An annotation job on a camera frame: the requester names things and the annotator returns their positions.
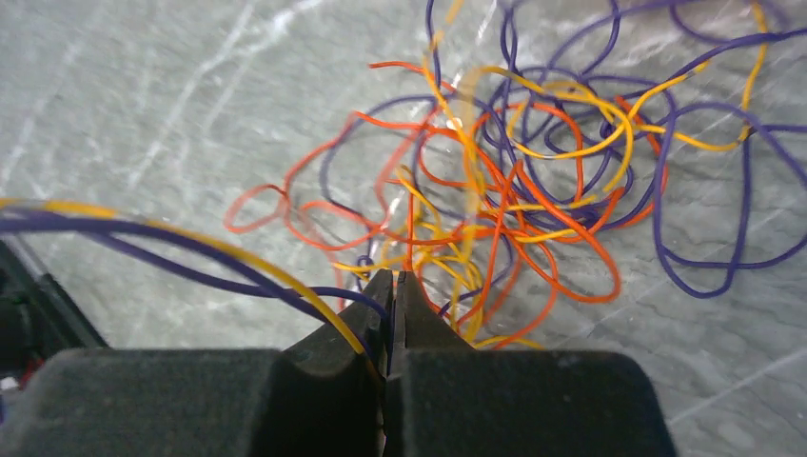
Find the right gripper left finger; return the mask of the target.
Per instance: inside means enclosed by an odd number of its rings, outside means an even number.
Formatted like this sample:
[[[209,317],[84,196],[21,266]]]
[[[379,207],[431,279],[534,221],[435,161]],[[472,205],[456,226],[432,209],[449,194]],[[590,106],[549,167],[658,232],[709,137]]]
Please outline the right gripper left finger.
[[[373,363],[322,326],[285,350],[71,348],[1,426],[5,456],[375,456]]]

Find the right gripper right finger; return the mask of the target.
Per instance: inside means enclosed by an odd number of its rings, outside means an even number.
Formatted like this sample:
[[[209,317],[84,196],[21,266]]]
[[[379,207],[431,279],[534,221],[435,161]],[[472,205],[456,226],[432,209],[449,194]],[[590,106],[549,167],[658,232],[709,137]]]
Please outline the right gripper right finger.
[[[673,456],[649,377],[599,350],[472,348],[412,272],[390,306],[388,456]]]

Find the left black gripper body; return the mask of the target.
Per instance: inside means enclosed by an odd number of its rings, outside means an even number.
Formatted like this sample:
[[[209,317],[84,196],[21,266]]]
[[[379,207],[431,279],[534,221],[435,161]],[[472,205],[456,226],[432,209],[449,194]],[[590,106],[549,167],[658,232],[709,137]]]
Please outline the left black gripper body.
[[[55,354],[107,341],[22,239],[1,241],[1,388],[23,389]]]

